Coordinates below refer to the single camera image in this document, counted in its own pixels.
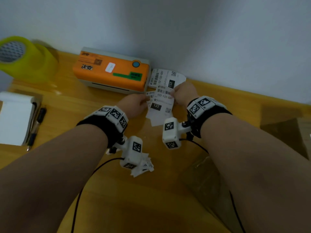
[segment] pen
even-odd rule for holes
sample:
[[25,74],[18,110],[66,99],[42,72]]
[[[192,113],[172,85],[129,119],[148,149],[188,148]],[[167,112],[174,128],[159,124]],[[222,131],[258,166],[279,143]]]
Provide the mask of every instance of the pen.
[[37,117],[37,120],[34,124],[34,127],[32,129],[32,133],[29,137],[29,141],[28,141],[28,148],[27,148],[27,151],[30,151],[31,147],[34,145],[34,142],[35,142],[35,139],[36,139],[36,136],[37,136],[37,132],[38,132],[38,129],[39,129],[39,125],[42,123],[43,119],[44,119],[44,116],[46,114],[46,108],[41,108],[40,111],[39,111],[39,114],[38,114],[38,117]]

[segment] forearm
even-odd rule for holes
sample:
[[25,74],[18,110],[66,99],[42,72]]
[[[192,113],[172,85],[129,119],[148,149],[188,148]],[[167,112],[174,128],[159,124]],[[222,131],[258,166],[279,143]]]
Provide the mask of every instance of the forearm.
[[308,216],[310,163],[270,134],[229,114],[203,124],[202,139],[249,229],[294,231]]
[[[3,223],[0,228],[5,227],[1,232],[33,229],[29,224],[40,228],[40,223],[46,227],[42,231],[56,232],[68,207],[102,158],[107,143],[101,129],[80,125],[0,170]],[[44,224],[48,216],[49,221],[54,221],[49,227]]]

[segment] stack of shipping labels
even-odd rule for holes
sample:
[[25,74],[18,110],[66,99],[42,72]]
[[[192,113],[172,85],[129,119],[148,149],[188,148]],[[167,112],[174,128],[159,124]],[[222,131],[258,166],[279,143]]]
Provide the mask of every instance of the stack of shipping labels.
[[163,125],[165,119],[173,117],[174,98],[171,94],[176,86],[185,81],[184,75],[172,70],[154,69],[152,71],[149,87],[155,88],[155,91],[146,93],[150,98],[146,118],[150,119],[151,126]]

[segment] black wrist strap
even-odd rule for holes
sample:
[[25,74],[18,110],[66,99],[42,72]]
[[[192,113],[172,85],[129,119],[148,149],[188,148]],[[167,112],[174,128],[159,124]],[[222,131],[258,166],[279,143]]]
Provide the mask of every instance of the black wrist strap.
[[188,118],[188,122],[190,123],[191,126],[191,133],[196,136],[201,138],[201,127],[203,125],[203,123],[210,117],[212,117],[215,114],[220,114],[220,113],[227,113],[227,114],[231,114],[228,110],[226,110],[223,107],[220,107],[218,105],[215,105],[214,107],[210,108],[209,110],[204,111],[204,113],[198,117],[197,119],[194,118],[189,112],[187,114],[187,118]]
[[120,133],[117,130],[116,126],[112,122],[110,122],[105,116],[92,115],[80,121],[77,126],[82,124],[92,124],[102,129],[108,137],[107,148],[111,148],[120,138],[123,137],[123,134]]

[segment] packing tape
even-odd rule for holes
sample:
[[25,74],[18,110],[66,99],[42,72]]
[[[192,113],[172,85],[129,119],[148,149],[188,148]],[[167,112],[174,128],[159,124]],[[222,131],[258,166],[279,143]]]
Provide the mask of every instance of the packing tape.
[[47,48],[26,38],[12,36],[0,41],[0,70],[31,83],[47,82],[58,62]]

